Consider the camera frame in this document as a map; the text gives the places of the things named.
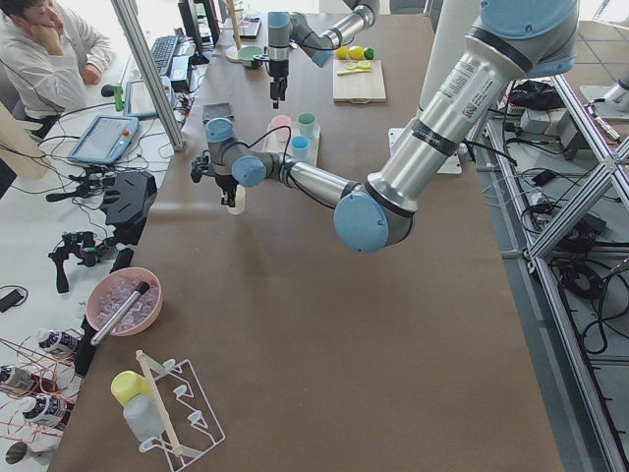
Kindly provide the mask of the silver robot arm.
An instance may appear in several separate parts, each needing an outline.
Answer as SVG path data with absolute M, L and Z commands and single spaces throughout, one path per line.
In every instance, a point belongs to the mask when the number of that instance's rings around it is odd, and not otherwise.
M 255 59 L 265 63 L 271 79 L 269 97 L 274 109 L 285 100 L 289 77 L 289 50 L 295 44 L 318 67 L 323 68 L 332 53 L 351 42 L 363 30 L 370 29 L 379 15 L 378 1 L 345 1 L 350 9 L 342 20 L 323 32 L 316 32 L 305 14 L 269 12 L 267 14 L 267 45 Z
M 362 183 L 281 152 L 252 150 L 230 120 L 209 120 L 208 172 L 222 203 L 232 207 L 238 188 L 275 179 L 331 207 L 347 248 L 373 253 L 401 242 L 412 230 L 421 191 L 506 86 L 573 67 L 578 17 L 575 1 L 482 2 L 461 58 L 403 129 L 384 166 Z

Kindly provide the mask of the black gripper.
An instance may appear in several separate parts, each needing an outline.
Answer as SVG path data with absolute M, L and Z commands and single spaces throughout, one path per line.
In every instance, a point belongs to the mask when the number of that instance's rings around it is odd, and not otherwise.
M 265 62 L 270 83 L 270 99 L 273 109 L 278 109 L 281 101 L 285 100 L 287 79 L 289 76 L 289 46 L 267 46 L 263 53 L 254 56 L 255 62 Z
M 236 201 L 237 181 L 222 165 L 215 164 L 206 150 L 191 162 L 191 179 L 199 183 L 202 177 L 212 177 L 221 189 L 221 203 L 233 207 Z

